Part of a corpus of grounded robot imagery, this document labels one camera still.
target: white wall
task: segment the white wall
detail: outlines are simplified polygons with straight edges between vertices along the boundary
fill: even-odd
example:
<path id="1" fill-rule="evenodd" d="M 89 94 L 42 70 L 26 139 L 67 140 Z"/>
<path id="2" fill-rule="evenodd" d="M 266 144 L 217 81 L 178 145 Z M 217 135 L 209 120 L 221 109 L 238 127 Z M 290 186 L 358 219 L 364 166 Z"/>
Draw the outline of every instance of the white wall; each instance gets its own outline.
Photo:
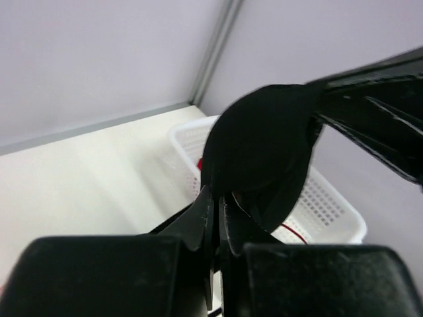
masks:
<path id="1" fill-rule="evenodd" d="M 0 146 L 184 102 L 222 4 L 0 1 Z"/>
<path id="2" fill-rule="evenodd" d="M 270 83 L 304 83 L 423 45 L 421 0 L 246 0 L 202 103 L 220 113 Z M 393 247 L 423 290 L 423 195 L 326 128 L 314 165 L 364 216 L 368 243 Z"/>

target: red wire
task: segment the red wire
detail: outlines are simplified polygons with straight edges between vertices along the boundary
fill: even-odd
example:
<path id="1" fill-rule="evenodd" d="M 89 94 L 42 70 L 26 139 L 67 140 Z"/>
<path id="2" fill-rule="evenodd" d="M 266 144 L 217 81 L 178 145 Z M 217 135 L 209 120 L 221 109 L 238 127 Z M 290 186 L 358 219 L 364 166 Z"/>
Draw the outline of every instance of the red wire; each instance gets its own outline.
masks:
<path id="1" fill-rule="evenodd" d="M 298 239 L 300 239 L 301 241 L 304 242 L 304 244 L 308 244 L 307 241 L 295 230 L 293 230 L 291 227 L 285 225 L 284 223 L 281 224 L 281 227 L 284 227 L 285 229 L 288 229 L 289 231 L 291 231 L 292 233 L 294 233 L 294 235 L 296 235 L 298 237 Z"/>

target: white basket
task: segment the white basket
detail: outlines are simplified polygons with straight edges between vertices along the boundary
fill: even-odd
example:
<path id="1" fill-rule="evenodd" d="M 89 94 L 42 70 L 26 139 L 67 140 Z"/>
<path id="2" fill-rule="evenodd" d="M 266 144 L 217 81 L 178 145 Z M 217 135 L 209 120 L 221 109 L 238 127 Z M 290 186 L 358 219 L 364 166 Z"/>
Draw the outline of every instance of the white basket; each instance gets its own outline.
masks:
<path id="1" fill-rule="evenodd" d="M 194 120 L 169 131 L 169 139 L 180 159 L 176 168 L 185 177 L 186 190 L 192 199 L 200 191 L 200 171 L 196 165 L 217 118 Z M 362 216 L 312 166 L 297 205 L 284 223 L 310 244 L 358 244 L 367 233 Z M 284 243 L 302 243 L 284 227 L 272 234 Z"/>

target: red object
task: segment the red object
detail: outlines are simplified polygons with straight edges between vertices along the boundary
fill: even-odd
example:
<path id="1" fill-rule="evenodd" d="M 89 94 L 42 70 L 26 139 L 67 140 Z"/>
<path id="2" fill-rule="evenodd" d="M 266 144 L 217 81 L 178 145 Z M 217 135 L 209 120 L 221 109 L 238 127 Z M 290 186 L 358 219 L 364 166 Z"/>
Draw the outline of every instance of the red object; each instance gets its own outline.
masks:
<path id="1" fill-rule="evenodd" d="M 294 233 L 294 235 L 296 235 L 298 237 L 298 239 L 300 239 L 301 241 L 303 241 L 304 244 L 308 244 L 307 241 L 297 231 L 295 231 L 292 228 L 288 227 L 284 223 L 281 224 L 281 227 L 284 227 L 285 229 L 288 229 L 289 231 L 291 231 L 292 233 Z"/>
<path id="2" fill-rule="evenodd" d="M 203 166 L 203 158 L 201 158 L 200 160 L 198 160 L 198 163 L 197 163 L 197 167 L 198 167 L 199 170 L 201 170 L 201 167 L 202 166 Z"/>

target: white table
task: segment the white table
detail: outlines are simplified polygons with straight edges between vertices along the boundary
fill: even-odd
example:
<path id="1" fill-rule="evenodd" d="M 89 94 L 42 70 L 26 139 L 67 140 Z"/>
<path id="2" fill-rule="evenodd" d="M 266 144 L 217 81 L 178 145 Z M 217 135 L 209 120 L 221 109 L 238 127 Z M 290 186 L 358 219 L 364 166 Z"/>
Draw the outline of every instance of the white table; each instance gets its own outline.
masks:
<path id="1" fill-rule="evenodd" d="M 0 283 L 34 239 L 148 232 L 190 203 L 167 131 L 195 106 L 0 157 Z"/>

